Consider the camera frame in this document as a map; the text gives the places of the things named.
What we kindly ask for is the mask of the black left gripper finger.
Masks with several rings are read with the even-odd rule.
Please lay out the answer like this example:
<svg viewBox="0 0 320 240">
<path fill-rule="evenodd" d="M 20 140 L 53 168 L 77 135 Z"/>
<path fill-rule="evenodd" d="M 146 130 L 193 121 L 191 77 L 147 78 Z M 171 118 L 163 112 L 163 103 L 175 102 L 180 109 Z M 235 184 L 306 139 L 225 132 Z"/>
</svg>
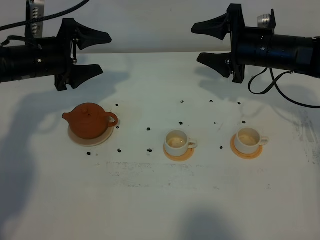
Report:
<svg viewBox="0 0 320 240">
<path fill-rule="evenodd" d="M 68 84 L 72 89 L 78 88 L 86 81 L 103 74 L 102 68 L 98 64 L 91 65 L 71 65 Z"/>
<path fill-rule="evenodd" d="M 95 45 L 109 44 L 112 42 L 112 38 L 106 32 L 98 31 L 79 24 L 75 21 L 75 35 L 74 42 L 80 50 L 84 50 L 88 47 Z"/>
</svg>

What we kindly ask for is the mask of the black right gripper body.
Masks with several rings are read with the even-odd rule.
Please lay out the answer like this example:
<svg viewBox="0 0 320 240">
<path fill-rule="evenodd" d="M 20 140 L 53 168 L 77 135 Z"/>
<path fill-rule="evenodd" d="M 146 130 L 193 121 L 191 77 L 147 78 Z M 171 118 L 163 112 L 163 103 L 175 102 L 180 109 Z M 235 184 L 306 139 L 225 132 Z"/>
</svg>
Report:
<svg viewBox="0 0 320 240">
<path fill-rule="evenodd" d="M 240 36 L 243 33 L 246 25 L 242 11 L 241 4 L 230 4 L 227 9 L 227 27 L 228 33 L 230 33 L 231 40 L 231 53 L 225 61 L 228 71 L 233 74 L 233 83 L 242 83 L 245 78 L 245 65 L 239 63 L 237 56 L 238 45 L 240 42 Z"/>
</svg>

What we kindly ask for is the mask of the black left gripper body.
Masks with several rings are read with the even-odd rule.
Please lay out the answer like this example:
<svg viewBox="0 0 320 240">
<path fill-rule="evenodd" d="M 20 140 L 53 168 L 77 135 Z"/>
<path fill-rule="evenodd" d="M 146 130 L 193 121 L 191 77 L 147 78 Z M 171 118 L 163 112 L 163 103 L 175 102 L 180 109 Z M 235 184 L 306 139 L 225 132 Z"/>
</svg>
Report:
<svg viewBox="0 0 320 240">
<path fill-rule="evenodd" d="M 63 72 L 55 75 L 54 77 L 54 85 L 58 91 L 67 90 L 67 84 L 69 83 L 69 76 L 71 72 L 71 65 L 77 63 L 78 61 L 78 33 L 78 23 L 74 18 L 62 19 L 62 24 L 56 37 L 63 56 Z"/>
</svg>

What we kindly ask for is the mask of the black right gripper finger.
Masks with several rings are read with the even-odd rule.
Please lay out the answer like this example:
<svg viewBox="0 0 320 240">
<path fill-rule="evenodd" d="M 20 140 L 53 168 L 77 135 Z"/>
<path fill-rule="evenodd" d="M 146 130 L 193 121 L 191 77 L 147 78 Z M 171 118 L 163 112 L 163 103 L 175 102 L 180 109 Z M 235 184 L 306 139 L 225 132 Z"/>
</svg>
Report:
<svg viewBox="0 0 320 240">
<path fill-rule="evenodd" d="M 191 32 L 224 40 L 229 33 L 229 14 L 225 13 L 214 19 L 195 23 L 191 28 Z"/>
<path fill-rule="evenodd" d="M 224 78 L 229 78 L 233 72 L 231 53 L 216 54 L 202 52 L 198 56 L 197 62 L 215 70 Z"/>
</svg>

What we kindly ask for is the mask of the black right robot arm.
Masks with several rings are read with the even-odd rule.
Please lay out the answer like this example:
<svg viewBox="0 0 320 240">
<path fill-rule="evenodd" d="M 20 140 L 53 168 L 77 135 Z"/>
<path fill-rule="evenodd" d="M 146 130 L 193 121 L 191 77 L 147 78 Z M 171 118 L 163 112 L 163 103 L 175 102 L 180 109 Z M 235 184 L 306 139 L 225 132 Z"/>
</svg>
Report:
<svg viewBox="0 0 320 240">
<path fill-rule="evenodd" d="M 193 25 L 193 34 L 208 35 L 224 40 L 230 34 L 229 53 L 201 53 L 197 62 L 215 70 L 222 77 L 233 75 L 233 82 L 241 84 L 245 67 L 256 66 L 287 70 L 314 78 L 320 76 L 320 39 L 275 34 L 274 12 L 264 27 L 245 25 L 241 4 L 230 4 L 226 13 Z"/>
</svg>

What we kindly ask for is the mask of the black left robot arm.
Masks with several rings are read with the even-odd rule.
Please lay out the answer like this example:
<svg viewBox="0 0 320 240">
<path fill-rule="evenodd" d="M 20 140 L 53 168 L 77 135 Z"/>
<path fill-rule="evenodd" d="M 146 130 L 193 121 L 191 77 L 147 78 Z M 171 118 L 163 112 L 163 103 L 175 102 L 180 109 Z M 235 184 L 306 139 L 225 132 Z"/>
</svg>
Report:
<svg viewBox="0 0 320 240">
<path fill-rule="evenodd" d="M 57 91 L 76 89 L 84 82 L 103 73 L 98 64 L 78 65 L 77 50 L 109 44 L 112 38 L 106 32 L 79 24 L 73 18 L 64 18 L 56 37 L 35 38 L 31 27 L 25 36 L 8 36 L 0 45 L 0 81 L 54 76 Z"/>
</svg>

